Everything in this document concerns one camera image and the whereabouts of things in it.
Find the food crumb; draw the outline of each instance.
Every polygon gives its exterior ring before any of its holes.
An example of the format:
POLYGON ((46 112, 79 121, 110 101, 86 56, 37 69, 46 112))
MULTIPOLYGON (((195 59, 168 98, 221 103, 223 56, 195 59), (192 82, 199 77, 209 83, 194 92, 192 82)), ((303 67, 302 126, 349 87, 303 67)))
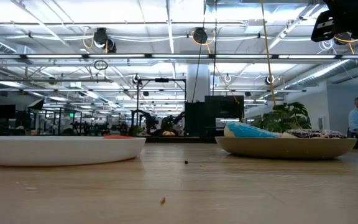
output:
POLYGON ((160 205, 162 206, 162 205, 164 205, 165 204, 165 197, 163 197, 162 199, 161 199, 161 201, 160 201, 160 205))

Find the table surface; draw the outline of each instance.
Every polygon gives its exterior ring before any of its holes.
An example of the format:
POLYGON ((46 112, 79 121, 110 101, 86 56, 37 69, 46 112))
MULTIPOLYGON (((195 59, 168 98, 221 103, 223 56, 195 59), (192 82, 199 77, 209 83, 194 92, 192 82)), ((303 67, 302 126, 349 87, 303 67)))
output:
POLYGON ((146 144, 122 162, 0 167, 0 223, 354 224, 358 150, 280 161, 217 144, 146 144))

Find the white plate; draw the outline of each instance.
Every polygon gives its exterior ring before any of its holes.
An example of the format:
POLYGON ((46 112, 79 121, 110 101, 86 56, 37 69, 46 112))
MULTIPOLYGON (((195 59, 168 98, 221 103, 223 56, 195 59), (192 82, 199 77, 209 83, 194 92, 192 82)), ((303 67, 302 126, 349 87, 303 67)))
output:
POLYGON ((146 139, 103 137, 1 136, 2 166, 69 166, 136 157, 146 139))
POLYGON ((269 159, 332 159, 349 152, 357 139, 215 137, 227 152, 269 159))

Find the white bowl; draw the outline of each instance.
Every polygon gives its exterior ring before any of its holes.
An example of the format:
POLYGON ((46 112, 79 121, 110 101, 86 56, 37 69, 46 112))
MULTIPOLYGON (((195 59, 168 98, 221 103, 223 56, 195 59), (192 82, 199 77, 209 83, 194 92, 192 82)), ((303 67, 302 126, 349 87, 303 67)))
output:
POLYGON ((146 139, 103 137, 1 136, 2 166, 69 166, 136 157, 146 139))

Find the computer monitor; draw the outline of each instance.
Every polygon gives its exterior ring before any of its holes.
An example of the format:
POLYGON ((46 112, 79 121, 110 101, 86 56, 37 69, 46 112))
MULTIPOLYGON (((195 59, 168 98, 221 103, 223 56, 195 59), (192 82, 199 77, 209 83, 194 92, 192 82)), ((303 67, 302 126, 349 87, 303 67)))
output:
POLYGON ((15 118, 16 105, 0 105, 0 119, 15 118))
POLYGON ((205 115, 210 118, 242 118, 244 96, 205 96, 205 115))

